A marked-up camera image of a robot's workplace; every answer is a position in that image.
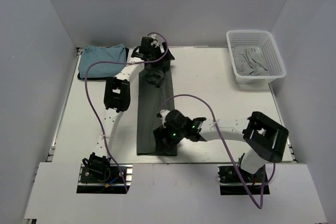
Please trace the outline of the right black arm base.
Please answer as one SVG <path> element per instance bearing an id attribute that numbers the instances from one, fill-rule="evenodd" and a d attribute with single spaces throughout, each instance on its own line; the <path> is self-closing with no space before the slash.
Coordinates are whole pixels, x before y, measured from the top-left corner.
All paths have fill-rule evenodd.
<path id="1" fill-rule="evenodd" d="M 260 168 L 255 174 L 250 174 L 241 169 L 239 171 L 251 194 L 260 195 L 264 175 L 263 168 Z M 222 196 L 248 195 L 233 166 L 219 166 L 218 178 Z"/>

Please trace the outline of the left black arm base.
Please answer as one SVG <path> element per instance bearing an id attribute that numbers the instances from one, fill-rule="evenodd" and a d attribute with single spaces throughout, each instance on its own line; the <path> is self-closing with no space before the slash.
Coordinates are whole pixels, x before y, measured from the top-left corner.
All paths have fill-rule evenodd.
<path id="1" fill-rule="evenodd" d="M 78 194 L 126 194 L 132 181 L 132 165 L 117 166 L 109 157 L 92 153 L 82 160 Z"/>

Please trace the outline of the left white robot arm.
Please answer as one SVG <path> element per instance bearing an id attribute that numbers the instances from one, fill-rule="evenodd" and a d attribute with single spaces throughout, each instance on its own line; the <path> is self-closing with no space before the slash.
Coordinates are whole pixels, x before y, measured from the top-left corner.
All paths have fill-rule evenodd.
<path id="1" fill-rule="evenodd" d="M 127 62 L 116 76 L 107 77 L 103 99 L 104 121 L 99 121 L 101 133 L 94 149 L 98 156 L 111 156 L 109 143 L 113 141 L 119 121 L 130 106 L 130 84 L 133 79 L 144 71 L 145 83 L 155 90 L 161 89 L 165 73 L 170 68 L 170 61 L 174 60 L 166 39 L 163 40 L 162 46 L 164 52 L 160 50 L 154 33 L 149 33 L 142 38 L 141 45 L 133 50 L 131 61 Z"/>

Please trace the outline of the dark grey t-shirt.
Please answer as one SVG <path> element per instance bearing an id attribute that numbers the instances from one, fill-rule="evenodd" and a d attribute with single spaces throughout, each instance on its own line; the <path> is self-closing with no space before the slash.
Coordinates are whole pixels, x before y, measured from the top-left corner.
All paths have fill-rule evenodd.
<path id="1" fill-rule="evenodd" d="M 171 69 L 166 73 L 158 71 L 158 66 L 146 65 L 139 73 L 137 149 L 138 155 L 155 155 L 153 131 L 162 125 L 156 114 L 165 103 L 165 108 L 175 108 L 174 101 L 168 100 L 174 95 Z"/>

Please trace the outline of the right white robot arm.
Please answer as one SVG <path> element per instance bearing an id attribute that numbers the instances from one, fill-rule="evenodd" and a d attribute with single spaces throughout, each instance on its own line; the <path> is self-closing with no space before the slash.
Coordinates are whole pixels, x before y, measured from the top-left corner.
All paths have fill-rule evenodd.
<path id="1" fill-rule="evenodd" d="M 220 124 L 212 119 L 190 119 L 179 110 L 161 110 L 161 121 L 153 130 L 155 149 L 163 152 L 177 147 L 182 139 L 192 142 L 209 142 L 223 137 L 226 140 L 245 142 L 248 152 L 238 161 L 237 175 L 247 182 L 267 163 L 280 163 L 287 144 L 289 131 L 267 115 L 254 111 L 246 120 Z"/>

